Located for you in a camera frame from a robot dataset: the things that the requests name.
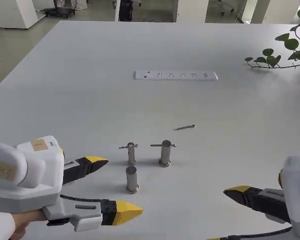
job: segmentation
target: electrical socket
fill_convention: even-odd
[[[215,81],[218,76],[214,71],[144,71],[134,72],[134,79],[149,80],[199,80]]]

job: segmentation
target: yellow fingertip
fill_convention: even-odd
[[[232,187],[232,188],[228,188],[225,191],[237,191],[237,192],[244,193],[249,188],[251,188],[251,187],[250,186],[235,186],[235,187]]]
[[[105,161],[107,160],[106,158],[99,157],[99,156],[86,156],[86,159],[88,159],[91,163],[95,163],[97,161]]]
[[[116,201],[116,214],[113,226],[124,224],[141,215],[143,209],[126,201]]]

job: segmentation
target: metal cylinder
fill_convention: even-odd
[[[139,185],[137,181],[137,169],[135,166],[128,166],[125,169],[126,173],[126,190],[130,194],[135,194],[139,190]]]
[[[135,144],[133,142],[129,142],[127,144],[128,147],[128,162],[129,165],[136,165],[136,158],[135,158]]]
[[[161,158],[159,164],[162,167],[168,167],[171,164],[170,153],[171,153],[171,142],[169,140],[164,140],[161,147]]]

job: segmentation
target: gray floor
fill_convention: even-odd
[[[142,7],[133,11],[134,22],[172,22],[171,1],[143,0]],[[110,0],[91,0],[88,9],[77,11],[68,21],[113,21],[115,10]],[[60,18],[45,17],[28,30],[0,28],[0,82],[17,66],[31,49],[60,21]],[[210,9],[207,23],[234,23],[235,16],[226,13],[221,17],[218,9]]]

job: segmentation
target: metal pin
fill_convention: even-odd
[[[170,153],[171,147],[176,147],[177,145],[171,144],[169,140],[164,140],[162,144],[151,144],[151,147],[161,147],[161,158],[159,159],[159,164],[161,167],[169,167],[171,164]]]
[[[189,126],[183,126],[183,127],[178,127],[176,129],[174,129],[175,131],[178,131],[178,130],[183,130],[183,129],[194,129],[196,125],[192,124],[192,125],[189,125]]]
[[[126,146],[121,146],[119,149],[128,149],[128,163],[129,165],[136,165],[137,161],[135,158],[135,148],[138,147],[138,144],[129,142]]]
[[[139,190],[139,185],[137,181],[137,169],[135,166],[128,166],[125,169],[126,174],[126,190],[130,194],[135,194]]]

